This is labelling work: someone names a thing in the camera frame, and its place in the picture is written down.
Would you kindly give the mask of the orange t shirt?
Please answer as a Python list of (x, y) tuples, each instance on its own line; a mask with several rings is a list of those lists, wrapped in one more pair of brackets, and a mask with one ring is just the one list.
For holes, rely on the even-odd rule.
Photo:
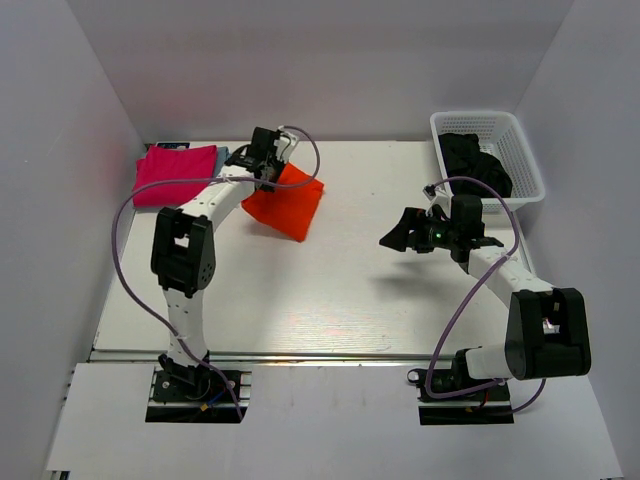
[(257, 190), (241, 203), (242, 208), (259, 223), (303, 242), (324, 194), (324, 184), (292, 164), (284, 168), (279, 178), (279, 182), (285, 185), (306, 181), (309, 183), (293, 189)]

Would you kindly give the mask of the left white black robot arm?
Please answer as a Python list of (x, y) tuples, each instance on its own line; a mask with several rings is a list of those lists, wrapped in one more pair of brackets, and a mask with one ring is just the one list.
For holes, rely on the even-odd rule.
[(258, 190), (272, 192), (299, 137), (284, 128), (254, 129), (251, 142), (234, 151), (204, 189), (156, 217), (151, 270), (168, 308), (170, 344), (161, 367), (177, 376), (177, 387), (199, 399), (211, 387), (204, 339), (203, 295), (215, 268), (214, 234), (242, 201)]

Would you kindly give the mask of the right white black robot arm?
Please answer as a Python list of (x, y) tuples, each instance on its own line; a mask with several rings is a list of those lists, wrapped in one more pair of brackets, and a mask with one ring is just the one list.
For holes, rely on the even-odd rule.
[(399, 252), (448, 251), (475, 278), (476, 289), (487, 287), (508, 310), (503, 342), (457, 351), (442, 380), (428, 367), (424, 389), (429, 397), (472, 399), (504, 380), (584, 376), (590, 371), (583, 295), (539, 279), (501, 241), (486, 235), (479, 197), (456, 195), (449, 208), (440, 200), (428, 209), (407, 207), (379, 243)]

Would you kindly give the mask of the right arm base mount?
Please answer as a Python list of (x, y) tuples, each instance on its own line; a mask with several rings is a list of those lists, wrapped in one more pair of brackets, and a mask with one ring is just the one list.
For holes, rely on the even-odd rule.
[(407, 372), (407, 382), (417, 390), (418, 417), (421, 426), (485, 426), (514, 423), (508, 386), (502, 382), (469, 392), (490, 380), (469, 376), (463, 355), (456, 355), (445, 368), (435, 368), (430, 390), (427, 368)]

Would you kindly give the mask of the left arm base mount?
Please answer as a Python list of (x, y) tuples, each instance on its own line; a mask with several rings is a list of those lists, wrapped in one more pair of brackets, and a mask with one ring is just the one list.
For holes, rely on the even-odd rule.
[(239, 424), (250, 401), (252, 374), (181, 366), (167, 355), (158, 358), (145, 421), (170, 424)]

